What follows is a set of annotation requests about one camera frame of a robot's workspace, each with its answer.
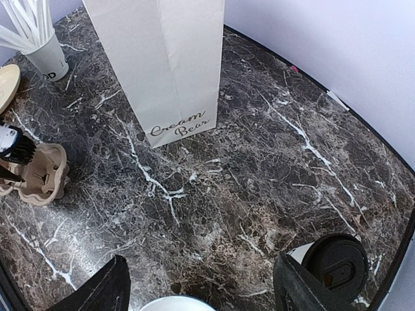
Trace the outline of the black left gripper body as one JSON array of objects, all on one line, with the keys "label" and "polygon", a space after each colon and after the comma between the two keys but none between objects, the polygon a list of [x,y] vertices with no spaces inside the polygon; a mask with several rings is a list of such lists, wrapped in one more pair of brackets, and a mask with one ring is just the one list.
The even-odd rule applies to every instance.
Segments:
[{"label": "black left gripper body", "polygon": [[35,143],[23,134],[21,141],[9,157],[1,157],[1,160],[17,165],[28,165],[34,158],[36,151]]}]

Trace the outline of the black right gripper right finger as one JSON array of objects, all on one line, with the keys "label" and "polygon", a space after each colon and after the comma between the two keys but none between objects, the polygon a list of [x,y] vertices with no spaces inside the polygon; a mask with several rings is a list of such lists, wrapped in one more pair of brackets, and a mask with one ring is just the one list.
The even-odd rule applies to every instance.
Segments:
[{"label": "black right gripper right finger", "polygon": [[277,310],[288,310],[289,297],[297,310],[354,310],[351,303],[331,292],[300,263],[281,253],[273,268]]}]

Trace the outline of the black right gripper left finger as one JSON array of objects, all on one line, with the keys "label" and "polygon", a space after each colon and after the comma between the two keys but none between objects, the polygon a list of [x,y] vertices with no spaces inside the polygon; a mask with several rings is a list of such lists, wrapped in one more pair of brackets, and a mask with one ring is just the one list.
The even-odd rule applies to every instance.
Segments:
[{"label": "black right gripper left finger", "polygon": [[78,290],[56,303],[50,310],[128,310],[130,274],[127,261],[114,256]]}]

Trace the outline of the brown pulp cup carrier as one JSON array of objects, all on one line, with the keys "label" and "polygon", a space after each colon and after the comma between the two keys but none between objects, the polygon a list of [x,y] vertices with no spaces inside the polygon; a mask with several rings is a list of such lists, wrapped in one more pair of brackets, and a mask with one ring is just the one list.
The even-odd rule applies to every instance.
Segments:
[{"label": "brown pulp cup carrier", "polygon": [[25,203],[48,205],[64,195],[68,172],[67,154],[62,145],[39,144],[28,165],[1,160],[1,196],[15,190]]}]

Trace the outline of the white paper coffee cup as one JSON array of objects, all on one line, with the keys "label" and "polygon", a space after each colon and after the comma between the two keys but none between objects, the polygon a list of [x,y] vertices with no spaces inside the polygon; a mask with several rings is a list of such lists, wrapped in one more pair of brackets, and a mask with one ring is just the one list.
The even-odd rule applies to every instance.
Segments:
[{"label": "white paper coffee cup", "polygon": [[295,259],[298,263],[302,265],[306,265],[307,261],[309,260],[310,256],[313,255],[313,247],[315,243],[308,243],[302,246],[298,246],[296,248],[291,249],[287,252],[287,255],[290,255],[293,259]]}]

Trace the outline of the black plastic cup lid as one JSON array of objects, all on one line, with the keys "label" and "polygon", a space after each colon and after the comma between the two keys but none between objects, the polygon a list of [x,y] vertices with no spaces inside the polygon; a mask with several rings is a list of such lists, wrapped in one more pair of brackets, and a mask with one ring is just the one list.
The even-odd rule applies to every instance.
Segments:
[{"label": "black plastic cup lid", "polygon": [[331,233],[312,243],[302,266],[325,288],[353,302],[368,279],[368,258],[361,242],[346,233]]}]

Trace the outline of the white cream bear paper bag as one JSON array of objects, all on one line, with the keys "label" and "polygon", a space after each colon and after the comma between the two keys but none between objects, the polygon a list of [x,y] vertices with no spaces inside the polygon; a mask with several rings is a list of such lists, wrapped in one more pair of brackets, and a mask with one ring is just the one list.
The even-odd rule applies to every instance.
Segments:
[{"label": "white cream bear paper bag", "polygon": [[151,147],[216,126],[223,1],[85,1]]}]

